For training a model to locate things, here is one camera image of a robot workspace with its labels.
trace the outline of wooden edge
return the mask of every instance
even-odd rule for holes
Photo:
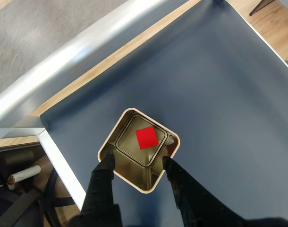
[[[36,136],[0,139],[0,148],[12,145],[34,143],[34,142],[38,142],[38,138]]]

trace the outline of black strap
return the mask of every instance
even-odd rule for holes
[[[12,227],[23,213],[35,202],[41,194],[32,189],[29,193],[23,193],[10,208],[0,217],[0,227]]]

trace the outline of chair leg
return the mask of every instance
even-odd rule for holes
[[[55,168],[53,168],[53,170],[51,171],[51,175],[48,179],[48,182],[46,184],[43,196],[47,199],[49,198],[53,198],[55,195],[55,185],[56,185],[56,181],[58,178],[58,174],[55,170]]]
[[[58,215],[54,207],[48,207],[44,214],[51,227],[61,227]]]
[[[260,3],[258,3],[257,6],[249,13],[249,15],[252,16],[254,13],[264,8],[266,5],[269,5],[273,1],[275,0],[261,0]]]

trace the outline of floor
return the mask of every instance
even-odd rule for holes
[[[283,59],[288,60],[288,11],[277,1],[274,1],[250,17],[249,12],[258,2],[259,0],[229,0],[229,3],[265,38],[276,52]],[[36,140],[37,138],[35,137],[1,139],[0,147]],[[38,160],[37,164],[42,167],[42,172],[35,177],[35,184],[37,187],[44,189],[52,165],[47,157]],[[60,179],[58,180],[56,191],[58,196],[69,196]],[[63,226],[78,212],[76,205],[57,208],[57,213]]]
[[[0,93],[126,0],[0,0]]]

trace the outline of wooden floor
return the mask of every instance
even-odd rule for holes
[[[253,16],[250,17],[249,12],[257,5],[259,1],[260,0],[230,0],[228,2],[264,37],[264,39],[276,50],[276,52],[278,52],[278,54],[283,59],[288,60],[288,11],[284,9],[277,1],[274,1],[273,3],[271,3],[270,5],[268,5],[267,7],[263,8],[262,10],[258,11],[257,13],[255,13]],[[191,7],[196,2],[198,2],[198,0],[190,0],[188,2],[188,5],[186,5],[185,7]],[[170,23],[172,17],[179,16],[185,10],[186,9],[181,9],[179,12],[171,14],[171,16],[167,17],[166,19],[169,22],[165,21],[163,24],[166,26],[168,23]],[[139,40],[141,42],[142,41],[144,42],[153,35],[152,30],[149,30],[146,33],[145,32],[139,35],[139,37],[137,37],[138,40],[136,40],[137,41],[136,44],[139,45]],[[120,57],[118,57],[120,54],[122,57],[123,56],[122,52],[117,53],[117,55],[115,56],[117,61],[118,59],[120,59]],[[100,74],[101,70],[103,71],[110,66],[110,65],[105,66],[103,64],[106,65],[107,63],[102,62],[101,65],[99,66],[100,68],[96,67],[95,69],[90,70],[89,73],[83,75],[82,82],[75,84],[73,83],[72,86],[66,87],[62,95],[56,96],[56,98],[54,98],[52,101],[47,102],[41,108],[37,109],[34,112],[34,115],[40,115],[46,109],[50,108],[53,104],[57,103],[59,100],[63,99],[65,96],[76,90],[78,87],[80,87],[84,83],[90,81],[95,76]],[[0,140],[0,147],[11,144],[19,144],[19,143],[21,144],[36,140],[37,138],[35,137],[20,138],[20,139],[17,138],[2,139]],[[44,190],[46,182],[48,180],[49,173],[51,172],[52,169],[52,165],[47,157],[43,157],[40,160],[38,160],[37,164],[39,164],[42,167],[42,172],[35,177],[35,184],[37,185],[37,187]],[[61,180],[58,180],[56,191],[58,196],[69,196]],[[63,226],[65,226],[67,224],[67,221],[78,212],[79,211],[76,205],[68,206],[65,208],[57,208],[57,213]]]

